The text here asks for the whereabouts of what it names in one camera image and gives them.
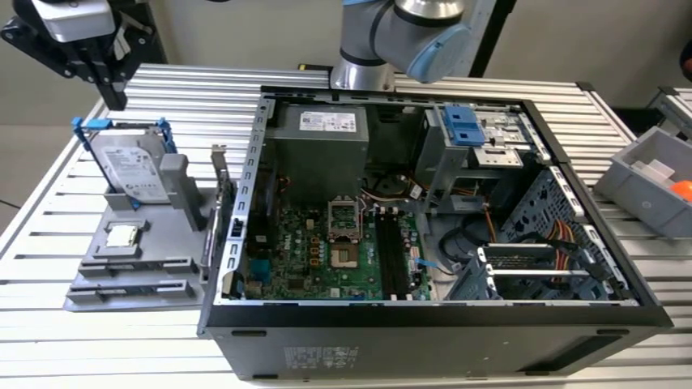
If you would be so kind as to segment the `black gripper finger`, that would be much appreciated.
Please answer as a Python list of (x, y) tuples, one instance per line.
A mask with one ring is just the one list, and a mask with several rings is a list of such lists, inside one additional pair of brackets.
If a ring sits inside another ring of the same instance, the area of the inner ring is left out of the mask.
[(152, 51), (154, 36), (131, 35), (116, 38), (115, 40), (115, 58), (116, 66), (114, 71), (112, 88), (115, 90), (115, 98), (112, 109), (124, 109), (127, 105), (127, 96), (124, 87), (132, 79), (142, 63), (147, 60)]
[(103, 38), (80, 52), (64, 51), (38, 37), (16, 18), (4, 25), (2, 38), (56, 74), (67, 79), (79, 77), (94, 84), (107, 107), (112, 108), (112, 38)]

